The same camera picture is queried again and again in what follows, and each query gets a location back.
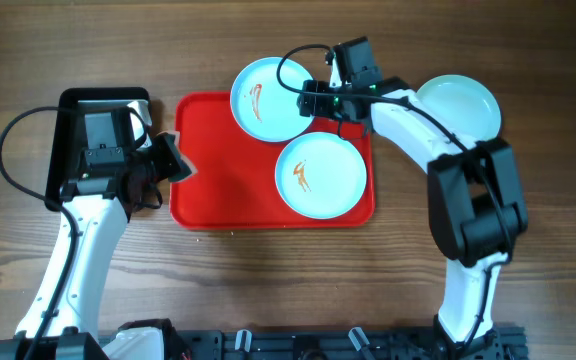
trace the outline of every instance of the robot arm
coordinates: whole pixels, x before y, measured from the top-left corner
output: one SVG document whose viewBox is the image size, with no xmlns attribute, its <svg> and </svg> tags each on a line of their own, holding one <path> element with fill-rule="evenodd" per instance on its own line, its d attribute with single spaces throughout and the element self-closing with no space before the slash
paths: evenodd
<svg viewBox="0 0 576 360">
<path fill-rule="evenodd" d="M 490 311 L 499 265 L 510 262 L 514 239 L 528 222 L 510 146 L 499 138 L 478 142 L 450 129 L 405 82 L 384 80 L 366 38 L 334 46 L 326 60 L 330 82 L 304 82 L 300 113 L 327 117 L 340 126 L 364 124 L 428 174 L 430 229 L 447 257 L 435 350 L 440 358 L 455 359 L 485 347 L 493 327 Z M 489 193 L 472 198 L 469 185 L 482 180 Z"/>
<path fill-rule="evenodd" d="M 97 339 L 101 294 L 106 283 L 112 253 L 124 233 L 128 218 L 118 198 L 102 195 L 77 196 L 64 204 L 78 220 L 80 236 L 70 276 L 58 301 L 58 314 L 44 336 L 60 336 L 65 328 L 76 327 Z M 57 278 L 65 263 L 70 243 L 70 226 L 62 215 L 57 242 L 39 291 L 30 310 L 17 326 L 16 334 L 34 338 L 42 312 L 53 296 Z"/>
<path fill-rule="evenodd" d="M 131 214 L 142 207 L 161 205 L 161 194 L 155 187 L 159 181 L 181 181 L 195 172 L 179 154 L 175 135 L 161 133 L 150 139 L 147 100 L 98 100 L 113 91 L 120 97 L 145 93 L 138 88 L 71 89 L 62 95 L 59 108 L 31 110 L 7 128 L 34 112 L 59 112 L 46 196 L 33 196 L 44 199 L 49 209 L 60 203 L 63 209 L 57 242 L 39 291 L 14 338 L 0 341 L 0 358 L 84 354 L 84 358 L 128 360 L 144 358 L 144 351 L 164 358 L 172 351 L 170 344 L 180 344 L 169 321 L 124 325 L 125 331 L 117 335 L 105 354 L 97 344 L 101 295 L 112 254 Z M 73 101 L 84 94 L 93 100 L 62 104 L 64 99 Z M 143 203 L 144 193 L 153 189 L 159 206 Z M 47 314 L 53 304 L 54 311 Z"/>
</svg>

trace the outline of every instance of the black cable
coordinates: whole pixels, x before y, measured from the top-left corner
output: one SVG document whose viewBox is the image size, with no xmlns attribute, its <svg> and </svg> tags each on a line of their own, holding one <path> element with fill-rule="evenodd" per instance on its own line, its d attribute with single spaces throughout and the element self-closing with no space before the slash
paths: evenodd
<svg viewBox="0 0 576 360">
<path fill-rule="evenodd" d="M 401 106 L 401 107 L 408 109 L 410 111 L 414 111 L 417 114 L 424 117 L 426 120 L 428 120 L 437 129 L 439 129 L 439 131 L 441 131 L 448 138 L 448 140 L 450 140 L 450 142 L 455 144 L 455 146 L 457 146 L 465 154 L 467 160 L 471 163 L 473 169 L 475 170 L 475 175 L 477 176 L 478 180 L 481 181 L 484 184 L 484 186 L 486 187 L 486 191 L 490 195 L 490 198 L 491 198 L 492 203 L 493 203 L 493 207 L 495 208 L 495 213 L 497 215 L 497 219 L 499 220 L 499 224 L 500 224 L 501 229 L 502 229 L 506 249 L 508 252 L 508 257 L 504 261 L 497 261 L 497 262 L 494 262 L 494 263 L 488 265 L 486 267 L 486 269 L 484 270 L 484 273 L 486 275 L 486 280 L 484 283 L 483 298 L 482 298 L 482 301 L 481 301 L 481 304 L 479 307 L 479 313 L 477 314 L 476 319 L 475 319 L 475 324 L 473 325 L 473 328 L 470 331 L 470 334 L 468 335 L 467 340 L 464 341 L 463 346 L 461 347 L 461 352 L 458 356 L 463 355 L 468 350 L 468 347 L 470 346 L 470 344 L 474 340 L 475 335 L 477 334 L 477 331 L 479 330 L 479 326 L 483 322 L 483 316 L 484 316 L 484 313 L 486 311 L 486 303 L 488 302 L 488 291 L 490 290 L 490 282 L 492 280 L 492 269 L 495 266 L 507 265 L 512 261 L 512 242 L 510 239 L 508 226 L 506 224 L 506 220 L 503 217 L 503 213 L 501 211 L 501 206 L 499 205 L 499 201 L 497 201 L 497 197 L 495 196 L 494 189 L 490 185 L 490 181 L 488 180 L 488 177 L 486 176 L 486 174 L 484 172 L 483 165 L 481 165 L 481 163 L 479 163 L 478 161 L 475 161 L 475 159 L 472 158 L 472 156 L 470 155 L 469 149 L 463 143 L 461 143 L 461 141 L 459 141 L 459 139 L 457 139 L 457 136 L 455 136 L 455 134 L 451 133 L 448 129 L 446 129 L 445 126 L 443 126 L 435 118 L 430 116 L 430 114 L 428 114 L 425 111 L 412 105 L 410 103 L 410 100 L 408 99 L 408 97 L 404 97 L 402 99 L 391 99 L 391 98 L 387 98 L 387 97 L 383 97 L 383 96 L 373 96 L 373 95 L 364 95 L 364 94 L 317 93 L 317 92 L 313 92 L 313 91 L 300 90 L 300 89 L 293 88 L 291 86 L 286 85 L 281 80 L 281 75 L 280 75 L 281 67 L 283 66 L 284 62 L 286 62 L 286 60 L 288 60 L 288 58 L 291 55 L 293 55 L 297 52 L 300 52 L 302 50 L 307 50 L 307 49 L 324 49 L 324 50 L 327 50 L 328 52 L 331 51 L 329 46 L 321 45 L 321 44 L 304 45 L 304 46 L 300 46 L 298 48 L 295 48 L 295 49 L 289 51 L 286 55 L 284 55 L 284 57 L 281 59 L 281 61 L 279 61 L 279 65 L 277 65 L 277 81 L 279 82 L 279 84 L 282 87 L 284 87 L 286 90 L 295 92 L 297 94 L 314 96 L 315 102 L 317 101 L 316 100 L 317 97 L 333 97 L 333 98 L 340 98 L 340 99 L 344 99 L 344 98 L 345 99 L 363 99 L 363 100 L 370 100 L 373 102 L 382 102 L 382 103 L 389 103 L 389 104 L 393 104 L 393 105 L 398 105 L 398 106 Z"/>
<path fill-rule="evenodd" d="M 142 194 L 142 198 L 139 199 L 139 202 L 136 204 L 135 206 L 135 211 L 139 211 L 143 208 L 146 209 L 153 209 L 153 210 L 157 210 L 157 209 L 161 209 L 161 205 L 163 205 L 164 203 L 164 198 L 161 195 L 161 191 L 159 191 L 159 189 L 157 188 L 157 184 L 155 183 L 149 183 L 147 185 L 149 190 L 152 190 L 152 192 L 155 194 L 155 196 L 157 197 L 157 204 L 151 204 L 151 203 L 146 203 L 143 201 L 143 194 Z"/>
<path fill-rule="evenodd" d="M 135 145 L 138 145 L 138 146 L 136 146 L 136 148 L 139 148 L 146 141 L 146 136 L 147 136 L 146 123 L 144 122 L 144 120 L 141 118 L 141 116 L 134 109 L 132 109 L 132 108 L 129 108 L 129 109 L 130 109 L 130 112 L 133 113 L 135 116 L 137 116 L 139 121 L 141 121 L 141 124 L 142 124 L 143 129 L 144 129 L 144 135 L 142 135 L 140 137 L 139 141 L 137 141 L 135 143 Z M 6 136 L 8 135 L 8 133 L 10 132 L 12 127 L 15 126 L 15 124 L 17 124 L 21 119 L 26 118 L 32 114 L 35 114 L 38 112 L 43 112 L 43 111 L 66 112 L 66 113 L 70 113 L 71 115 L 77 116 L 77 115 L 85 115 L 85 114 L 91 114 L 91 113 L 107 112 L 109 110 L 95 110 L 95 111 L 89 111 L 89 112 L 79 112 L 79 111 L 76 111 L 76 110 L 70 109 L 70 108 L 63 108 L 63 107 L 57 107 L 57 106 L 42 106 L 42 107 L 38 107 L 38 108 L 35 108 L 32 110 L 28 110 L 24 113 L 21 113 L 16 118 L 14 118 L 4 128 L 3 132 L 1 133 L 1 136 L 0 136 L 0 173 L 1 173 L 1 175 L 4 177 L 4 179 L 10 185 L 12 185 L 17 190 L 23 192 L 24 194 L 30 195 L 30 196 L 38 199 L 38 200 L 41 200 L 41 201 L 45 202 L 46 204 L 48 204 L 50 207 L 59 210 L 64 215 L 64 217 L 68 221 L 68 224 L 70 225 L 70 246 L 68 247 L 68 254 L 66 255 L 66 260 L 64 262 L 64 266 L 62 268 L 61 274 L 59 275 L 59 279 L 57 280 L 57 285 L 55 286 L 55 291 L 53 292 L 53 295 L 50 298 L 50 302 L 48 303 L 48 307 L 46 308 L 46 311 L 43 313 L 43 319 L 41 320 L 41 323 L 39 324 L 39 327 L 37 328 L 37 332 L 35 333 L 35 336 L 32 339 L 32 342 L 30 343 L 30 347 L 28 348 L 28 351 L 26 352 L 26 356 L 24 357 L 25 360 L 32 359 L 33 354 L 35 352 L 35 349 L 37 347 L 37 344 L 39 343 L 39 340 L 41 339 L 44 332 L 46 331 L 46 328 L 48 327 L 50 320 L 53 318 L 53 316 L 55 316 L 54 312 L 55 312 L 55 308 L 57 306 L 57 302 L 59 301 L 59 298 L 61 297 L 61 293 L 63 292 L 64 285 L 66 283 L 66 280 L 68 279 L 68 275 L 70 274 L 70 270 L 72 267 L 72 261 L 75 257 L 75 251 L 77 249 L 77 237 L 79 236 L 79 228 L 77 226 L 77 221 L 75 221 L 74 216 L 70 213 L 70 211 L 68 211 L 68 209 L 63 207 L 58 202 L 53 201 L 52 199 L 47 198 L 47 197 L 45 197 L 45 196 L 43 196 L 43 195 L 41 195 L 35 191 L 32 191 L 32 190 L 22 186 L 21 184 L 19 184 L 15 180 L 13 180 L 12 177 L 10 177 L 10 174 L 8 174 L 8 171 L 6 171 L 6 168 L 4 166 L 3 155 L 2 155 L 3 147 L 4 147 L 4 140 L 6 139 Z"/>
</svg>

